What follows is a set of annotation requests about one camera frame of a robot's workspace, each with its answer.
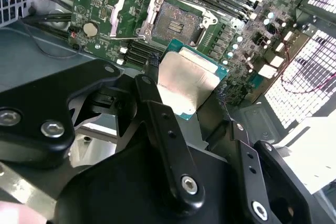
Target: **pci slot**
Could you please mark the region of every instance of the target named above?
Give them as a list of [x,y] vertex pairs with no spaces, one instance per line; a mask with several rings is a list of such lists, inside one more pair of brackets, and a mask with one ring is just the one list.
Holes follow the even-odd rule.
[[157,50],[149,45],[142,44],[137,41],[129,43],[128,51],[125,55],[125,60],[131,64],[142,67],[148,60],[148,57],[153,52],[162,54],[162,51]]

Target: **black mounting arm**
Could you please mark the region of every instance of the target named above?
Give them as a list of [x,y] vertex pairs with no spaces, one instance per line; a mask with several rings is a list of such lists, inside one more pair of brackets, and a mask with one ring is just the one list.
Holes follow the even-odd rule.
[[[291,223],[332,223],[276,150],[266,142],[252,148],[240,124],[211,134],[227,162],[188,147],[156,81],[94,60],[0,93],[2,161],[53,168],[76,128],[101,113],[117,118],[118,153],[69,182],[54,223],[287,223],[272,208],[286,190]],[[268,180],[281,181],[280,196],[268,197]]]

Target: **black plastic bracket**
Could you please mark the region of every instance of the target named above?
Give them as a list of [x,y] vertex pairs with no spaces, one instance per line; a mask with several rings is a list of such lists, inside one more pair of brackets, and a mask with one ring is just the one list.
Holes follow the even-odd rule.
[[[0,159],[38,167],[60,164],[75,139],[73,126],[87,95],[113,85],[119,75],[117,67],[94,60],[0,93],[0,110],[20,117],[15,125],[0,126]],[[62,136],[42,133],[48,121],[60,123]]]
[[[135,136],[146,135],[153,147],[153,163],[158,174],[164,176],[162,185],[165,202],[179,215],[191,215],[199,210],[205,200],[204,186],[183,138],[173,110],[162,104],[156,83],[146,75],[135,78],[133,95],[137,103],[137,114],[128,128],[120,129],[117,120],[117,152],[132,144]],[[197,192],[190,194],[183,188],[182,179],[188,176],[197,184]]]
[[259,153],[262,168],[267,176],[281,185],[276,188],[276,193],[281,198],[286,196],[286,207],[293,211],[292,223],[333,223],[273,146],[265,141],[258,141],[254,149]]

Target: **cable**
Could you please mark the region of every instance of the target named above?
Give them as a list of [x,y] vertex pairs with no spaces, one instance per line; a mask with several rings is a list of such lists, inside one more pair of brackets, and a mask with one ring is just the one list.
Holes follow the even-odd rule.
[[32,22],[70,22],[71,14],[46,14],[27,16],[22,19],[25,23]]
[[41,47],[40,45],[37,43],[37,40],[34,38],[34,35],[32,34],[32,32],[28,29],[28,27],[26,26],[26,24],[21,20],[21,19],[18,19],[18,21],[23,25],[23,27],[25,28],[26,32],[28,33],[29,37],[33,40],[34,44],[36,45],[36,47],[38,48],[38,50],[45,56],[47,57],[50,57],[50,58],[53,58],[53,59],[59,59],[59,60],[65,60],[65,59],[70,59],[70,58],[73,58],[77,55],[79,55],[81,52],[82,52],[82,45],[79,43],[79,41],[76,39],[76,41],[78,42],[78,50],[76,53],[72,54],[72,55],[69,55],[69,56],[64,56],[64,57],[60,57],[60,56],[54,56],[54,55],[51,55],[47,52],[45,52]]
[[287,45],[286,45],[286,42],[284,39],[282,39],[282,43],[284,44],[284,47],[285,47],[285,53],[287,55],[287,65],[284,67],[284,71],[281,73],[280,75],[280,80],[281,80],[281,86],[282,88],[286,91],[286,92],[289,92],[289,93],[292,93],[292,94],[308,94],[308,93],[312,93],[312,92],[315,92],[317,90],[320,90],[322,89],[325,85],[327,85],[335,76],[336,76],[336,72],[333,73],[330,77],[328,77],[324,82],[322,82],[320,85],[318,85],[317,87],[311,89],[311,90],[308,90],[308,91],[302,91],[302,92],[296,92],[296,91],[292,91],[292,90],[289,90],[285,87],[284,85],[284,80],[283,80],[283,75],[285,73],[285,70],[288,68],[289,64],[290,64],[290,56],[289,56],[289,52],[288,52],[288,48],[287,48]]
[[58,4],[59,6],[63,7],[66,10],[72,11],[72,6],[68,5],[67,3],[63,2],[62,0],[50,0],[54,3]]

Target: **mounting hole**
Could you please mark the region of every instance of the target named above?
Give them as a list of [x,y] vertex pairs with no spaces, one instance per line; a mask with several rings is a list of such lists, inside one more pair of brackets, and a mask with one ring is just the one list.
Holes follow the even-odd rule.
[[168,119],[170,118],[169,115],[166,114],[166,113],[162,113],[162,117],[163,117],[164,119],[166,119],[166,120],[168,120]]
[[168,136],[170,136],[171,138],[176,138],[176,135],[173,131],[168,131]]
[[110,66],[105,66],[105,70],[110,73],[114,73],[114,69],[111,68]]
[[84,141],[85,142],[90,142],[92,140],[92,138],[90,138],[89,136],[85,136],[84,137]]
[[249,166],[249,169],[253,174],[257,174],[257,171],[252,166]]

